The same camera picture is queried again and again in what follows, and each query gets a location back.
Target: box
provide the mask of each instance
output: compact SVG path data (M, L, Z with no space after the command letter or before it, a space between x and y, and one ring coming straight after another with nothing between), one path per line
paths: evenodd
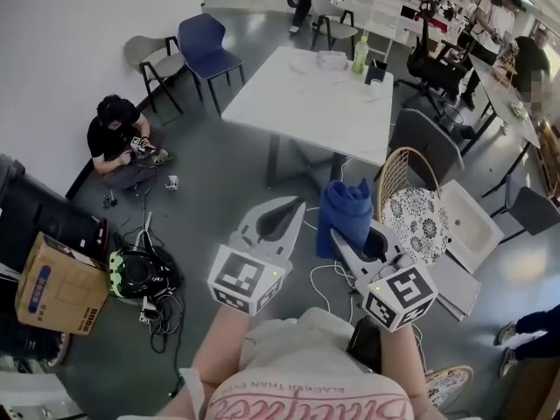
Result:
M102 264L39 233L16 294L17 320L87 335L109 294Z

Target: marble tabletop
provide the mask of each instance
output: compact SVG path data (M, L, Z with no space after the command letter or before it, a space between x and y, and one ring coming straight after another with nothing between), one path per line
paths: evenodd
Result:
M227 106L223 120L384 164L393 75L386 73L375 99L364 84L366 71L321 69L316 56L278 47Z
M538 136L535 132L535 127L530 119L526 122L519 119L511 109L511 103L517 104L519 97L515 89L511 87L507 89L503 84L492 75L492 68L486 63L469 54L472 62L472 67L478 74L482 87L486 92L488 100L492 103L493 110L496 115L506 122L514 132L525 138L528 142L532 143L537 148L540 148Z

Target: gray chair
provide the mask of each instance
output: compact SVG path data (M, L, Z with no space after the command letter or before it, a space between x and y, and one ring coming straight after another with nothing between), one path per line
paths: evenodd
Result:
M182 114L183 110L164 84L164 79L171 78L185 65L185 59L180 52L172 54L171 42L174 42L177 48L179 48L179 42L175 36L170 36L169 38L135 36L124 45L124 58L132 68L143 76L143 82L148 91L150 105L154 112L157 112L157 110L154 97L151 93L150 83L152 81L157 81L167 96L169 96L173 105ZM164 48L167 51L167 55L159 62L152 64L150 61L146 60L154 52Z
M397 148L413 148L430 163L438 184L442 185L458 177L465 169L461 151L449 135L419 110L404 108L395 122L389 140L390 151ZM409 160L409 166L424 182L433 178L426 174L426 167L416 157Z
M350 10L342 10L329 0L311 0L311 11L313 12L313 19L317 19L317 25L313 28L315 32L311 42L311 50L315 48L320 33L326 36L329 50L333 48L337 39L350 39L352 59L354 59L354 36L358 34L358 30L354 28L354 13ZM350 25L344 24L347 15L350 16ZM340 21L335 22L328 16L340 18Z
M494 218L504 213L511 214L523 229L500 241L500 244L513 240L525 232L533 236L538 235L560 223L560 212L552 201L528 186L518 185L511 175L506 176L505 204L490 217Z

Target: plastic bottle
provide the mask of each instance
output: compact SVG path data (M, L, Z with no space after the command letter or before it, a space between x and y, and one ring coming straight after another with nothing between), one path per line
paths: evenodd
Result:
M368 37L362 36L360 42L356 45L356 53L353 56L352 71L355 74L362 74L364 72L364 66L366 65L368 53Z

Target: white sink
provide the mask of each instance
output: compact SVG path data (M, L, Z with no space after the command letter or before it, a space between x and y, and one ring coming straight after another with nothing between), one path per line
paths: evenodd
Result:
M452 180L441 187L441 199L451 233L447 250L474 274L496 249L504 234L457 181Z

